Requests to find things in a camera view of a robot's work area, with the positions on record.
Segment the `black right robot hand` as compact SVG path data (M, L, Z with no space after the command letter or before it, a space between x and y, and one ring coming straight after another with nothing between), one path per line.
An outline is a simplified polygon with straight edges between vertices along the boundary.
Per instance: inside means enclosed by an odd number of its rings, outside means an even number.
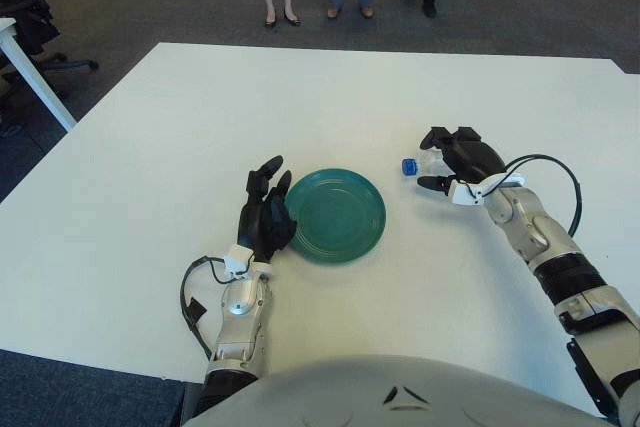
M443 154L444 163L453 173L420 176L417 184L428 190L447 194L454 180L478 184L487 177L506 171L501 157L471 127L459 127L453 133L445 127L432 127L420 144L421 150L431 148Z

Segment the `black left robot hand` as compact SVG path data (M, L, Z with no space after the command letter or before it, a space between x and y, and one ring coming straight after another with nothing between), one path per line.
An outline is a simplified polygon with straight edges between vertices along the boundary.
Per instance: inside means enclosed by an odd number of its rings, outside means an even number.
M277 155L248 174L248 198L240 212L237 244L252 250L256 262L269 263L274 253L286 247L296 233L297 222L285 205L291 171L286 170L277 184L269 187L283 162L283 157Z

